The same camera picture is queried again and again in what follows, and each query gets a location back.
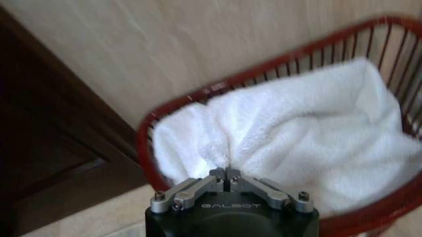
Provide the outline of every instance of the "dark brown door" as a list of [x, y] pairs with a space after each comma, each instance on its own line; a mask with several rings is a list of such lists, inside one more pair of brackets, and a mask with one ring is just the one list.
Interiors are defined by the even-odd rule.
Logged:
[[134, 129], [1, 8], [0, 118], [3, 226], [15, 235], [146, 183]]

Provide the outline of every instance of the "screw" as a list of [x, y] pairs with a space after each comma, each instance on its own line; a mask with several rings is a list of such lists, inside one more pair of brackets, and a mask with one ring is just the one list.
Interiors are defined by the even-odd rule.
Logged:
[[163, 191], [156, 191], [156, 193], [154, 194], [154, 199], [155, 200], [163, 200], [166, 197], [166, 193]]
[[291, 200], [290, 199], [287, 199], [286, 201], [285, 201], [285, 208], [286, 209], [290, 209], [291, 208]]
[[239, 182], [239, 176], [233, 176], [231, 181], [237, 184]]
[[182, 209], [182, 203], [179, 201], [175, 201], [172, 204], [172, 209], [175, 211], [179, 211]]
[[310, 201], [310, 194], [305, 191], [299, 192], [299, 200], [301, 201]]

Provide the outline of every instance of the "towel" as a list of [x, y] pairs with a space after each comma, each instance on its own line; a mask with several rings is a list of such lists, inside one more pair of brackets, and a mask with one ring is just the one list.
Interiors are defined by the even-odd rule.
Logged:
[[322, 217], [398, 189], [422, 168], [421, 150], [365, 58], [190, 104], [154, 131], [158, 167], [175, 184], [233, 167], [307, 191]]

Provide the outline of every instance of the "bolt head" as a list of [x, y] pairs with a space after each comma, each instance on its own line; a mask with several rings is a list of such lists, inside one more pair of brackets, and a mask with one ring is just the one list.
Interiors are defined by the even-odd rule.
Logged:
[[166, 198], [166, 193], [163, 191], [156, 191], [154, 194], [154, 199], [155, 200], [163, 200]]
[[298, 194], [298, 198], [301, 201], [310, 201], [310, 194], [305, 191], [301, 191]]

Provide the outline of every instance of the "beige wall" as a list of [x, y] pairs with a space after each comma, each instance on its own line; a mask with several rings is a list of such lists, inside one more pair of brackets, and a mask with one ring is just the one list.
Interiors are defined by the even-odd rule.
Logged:
[[385, 12], [421, 0], [0, 0], [126, 121]]

